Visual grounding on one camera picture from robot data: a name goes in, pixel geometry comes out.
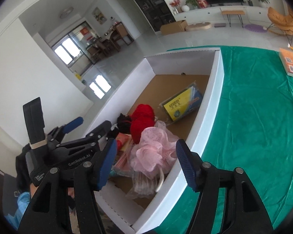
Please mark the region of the beige tissue pack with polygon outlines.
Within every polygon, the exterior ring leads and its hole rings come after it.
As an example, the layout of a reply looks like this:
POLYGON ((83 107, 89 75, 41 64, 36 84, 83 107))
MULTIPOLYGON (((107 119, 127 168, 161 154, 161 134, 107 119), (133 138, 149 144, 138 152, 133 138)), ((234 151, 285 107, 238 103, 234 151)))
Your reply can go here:
POLYGON ((132 136, 130 134, 119 133, 116 136, 117 151, 126 151, 128 147, 133 144, 132 136))

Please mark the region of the red plastic packet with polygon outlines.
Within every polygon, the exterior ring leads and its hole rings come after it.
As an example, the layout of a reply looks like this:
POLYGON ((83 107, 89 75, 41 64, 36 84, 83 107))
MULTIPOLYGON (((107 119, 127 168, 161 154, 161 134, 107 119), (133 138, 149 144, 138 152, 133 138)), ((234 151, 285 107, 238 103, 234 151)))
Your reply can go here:
POLYGON ((128 135, 119 133, 116 136, 117 150, 120 151, 124 144, 128 141, 128 135))

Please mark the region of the orange book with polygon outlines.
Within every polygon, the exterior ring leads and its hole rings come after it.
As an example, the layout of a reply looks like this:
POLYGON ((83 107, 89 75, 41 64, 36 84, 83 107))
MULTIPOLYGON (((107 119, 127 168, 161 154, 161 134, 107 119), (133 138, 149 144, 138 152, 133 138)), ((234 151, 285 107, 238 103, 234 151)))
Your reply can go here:
POLYGON ((279 56, 286 74, 293 77, 293 52, 285 49, 280 49, 279 56))

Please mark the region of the blue yellow trash bag roll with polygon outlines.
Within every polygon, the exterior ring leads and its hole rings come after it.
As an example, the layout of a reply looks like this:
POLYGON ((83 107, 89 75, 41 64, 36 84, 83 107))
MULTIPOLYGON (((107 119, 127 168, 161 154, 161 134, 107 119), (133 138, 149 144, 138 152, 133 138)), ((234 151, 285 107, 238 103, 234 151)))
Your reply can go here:
POLYGON ((168 117, 168 121, 175 122, 200 108, 203 94, 196 82, 160 103, 160 107, 168 117))

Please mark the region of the orange lounge chair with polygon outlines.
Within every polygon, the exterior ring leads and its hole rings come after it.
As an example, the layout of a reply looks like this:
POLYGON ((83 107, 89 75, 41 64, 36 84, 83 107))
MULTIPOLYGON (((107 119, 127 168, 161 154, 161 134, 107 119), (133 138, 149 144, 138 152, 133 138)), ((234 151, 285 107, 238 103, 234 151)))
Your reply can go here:
POLYGON ((267 31, 271 27, 278 28, 284 36, 288 39, 288 48, 293 50, 293 9, 288 7, 288 14, 283 15, 272 7, 268 8, 268 19, 271 21, 271 25, 267 28, 267 31))

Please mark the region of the dark display shelf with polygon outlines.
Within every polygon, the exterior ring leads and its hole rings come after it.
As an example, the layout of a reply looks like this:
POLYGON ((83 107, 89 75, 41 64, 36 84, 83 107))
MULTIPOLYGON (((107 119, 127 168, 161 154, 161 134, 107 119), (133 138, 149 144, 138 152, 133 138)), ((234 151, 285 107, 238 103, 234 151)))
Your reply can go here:
POLYGON ((155 32, 169 23, 175 22, 171 10, 164 0, 134 0, 155 32))

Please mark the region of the pink paper pack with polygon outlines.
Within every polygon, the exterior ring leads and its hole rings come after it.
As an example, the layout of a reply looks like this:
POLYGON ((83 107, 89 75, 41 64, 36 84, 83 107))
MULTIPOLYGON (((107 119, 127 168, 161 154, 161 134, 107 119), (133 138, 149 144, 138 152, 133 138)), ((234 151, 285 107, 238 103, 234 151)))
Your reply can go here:
POLYGON ((133 139, 131 135, 129 136, 126 143, 123 145, 120 152, 122 153, 116 163, 112 166, 112 170, 116 173, 118 176, 125 176, 125 177, 131 177, 132 170, 130 166, 130 159, 131 159, 131 151, 133 149, 133 146, 135 143, 133 142, 133 139))

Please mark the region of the white cardboard box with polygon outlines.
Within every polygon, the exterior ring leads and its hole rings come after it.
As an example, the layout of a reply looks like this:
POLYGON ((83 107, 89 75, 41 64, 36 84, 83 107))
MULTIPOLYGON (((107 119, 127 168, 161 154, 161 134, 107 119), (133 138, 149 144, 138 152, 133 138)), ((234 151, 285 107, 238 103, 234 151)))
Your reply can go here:
MULTIPOLYGON (((138 104, 152 106, 156 116, 164 121, 160 104, 191 83, 203 94, 198 110, 168 126, 186 141, 188 147, 202 154, 210 136, 223 86, 224 68, 219 48, 176 50, 145 57, 114 91, 88 126, 94 129, 103 121, 116 122, 120 114, 132 112, 138 104)), ((184 189, 186 180, 176 163, 162 188, 146 208, 125 195, 128 179, 108 182, 96 200, 108 217, 124 233, 145 233, 164 221, 184 189)))

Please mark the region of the brown cardboard box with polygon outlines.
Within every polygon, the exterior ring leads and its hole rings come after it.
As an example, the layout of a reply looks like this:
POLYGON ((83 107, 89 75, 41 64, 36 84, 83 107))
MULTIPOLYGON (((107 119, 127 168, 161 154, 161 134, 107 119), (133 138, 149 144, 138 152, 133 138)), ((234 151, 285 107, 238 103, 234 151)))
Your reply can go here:
POLYGON ((186 31, 186 27, 188 26, 185 20, 177 21, 169 24, 162 25, 160 28, 162 35, 170 35, 179 32, 186 31))

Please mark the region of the black fuzzy scrunchie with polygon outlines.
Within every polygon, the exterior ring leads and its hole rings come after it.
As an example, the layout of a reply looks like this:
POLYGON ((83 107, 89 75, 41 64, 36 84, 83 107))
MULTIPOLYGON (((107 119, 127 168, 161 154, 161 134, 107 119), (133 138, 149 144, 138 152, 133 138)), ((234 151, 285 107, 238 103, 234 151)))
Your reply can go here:
POLYGON ((132 119, 129 115, 123 115, 122 113, 117 118, 117 128, 122 134, 130 134, 132 119))

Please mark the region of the green satin tablecloth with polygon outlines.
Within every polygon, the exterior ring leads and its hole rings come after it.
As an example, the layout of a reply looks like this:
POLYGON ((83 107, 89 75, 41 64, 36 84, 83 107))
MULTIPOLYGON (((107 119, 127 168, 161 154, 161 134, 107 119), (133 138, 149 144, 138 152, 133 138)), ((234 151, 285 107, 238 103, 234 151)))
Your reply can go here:
POLYGON ((293 77, 276 51, 221 46, 224 81, 203 160, 245 170, 278 227, 293 208, 293 77))

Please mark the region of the white tv cabinet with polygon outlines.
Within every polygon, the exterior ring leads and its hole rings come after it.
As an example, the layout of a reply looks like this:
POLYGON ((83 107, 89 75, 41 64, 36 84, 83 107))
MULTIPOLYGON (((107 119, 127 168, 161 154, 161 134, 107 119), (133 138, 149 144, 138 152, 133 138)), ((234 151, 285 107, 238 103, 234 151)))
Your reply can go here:
POLYGON ((195 23, 233 23, 258 24, 269 26, 268 9, 256 6, 214 6, 204 9, 195 9, 174 15, 176 21, 185 20, 188 24, 195 23))

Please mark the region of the red flowers white vase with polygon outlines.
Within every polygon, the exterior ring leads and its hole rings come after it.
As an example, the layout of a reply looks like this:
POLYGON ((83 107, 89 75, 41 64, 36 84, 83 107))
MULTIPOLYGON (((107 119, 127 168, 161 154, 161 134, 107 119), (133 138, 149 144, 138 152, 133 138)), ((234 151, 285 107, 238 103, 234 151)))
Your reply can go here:
POLYGON ((181 5, 181 0, 172 0, 169 2, 169 5, 172 7, 173 14, 175 15, 190 11, 190 8, 188 5, 181 5))

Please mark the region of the cotton swab bag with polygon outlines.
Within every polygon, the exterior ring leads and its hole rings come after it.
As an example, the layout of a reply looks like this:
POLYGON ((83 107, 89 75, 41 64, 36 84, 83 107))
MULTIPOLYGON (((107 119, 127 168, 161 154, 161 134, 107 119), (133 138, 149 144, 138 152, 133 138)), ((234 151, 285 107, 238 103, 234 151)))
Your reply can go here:
POLYGON ((141 172, 134 172, 133 186, 126 194, 129 199, 137 198, 151 198, 153 197, 162 187, 163 178, 155 177, 154 179, 149 179, 146 175, 141 172))

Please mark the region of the pink mesh bath sponge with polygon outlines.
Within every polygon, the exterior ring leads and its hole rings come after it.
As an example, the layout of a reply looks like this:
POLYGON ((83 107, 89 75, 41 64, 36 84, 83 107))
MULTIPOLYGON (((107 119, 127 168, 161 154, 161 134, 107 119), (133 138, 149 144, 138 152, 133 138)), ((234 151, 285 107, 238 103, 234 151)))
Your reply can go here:
POLYGON ((166 127, 165 122, 156 121, 153 127, 146 128, 140 142, 133 146, 130 166, 134 172, 141 172, 149 179, 168 174, 177 160, 176 143, 178 136, 166 127))

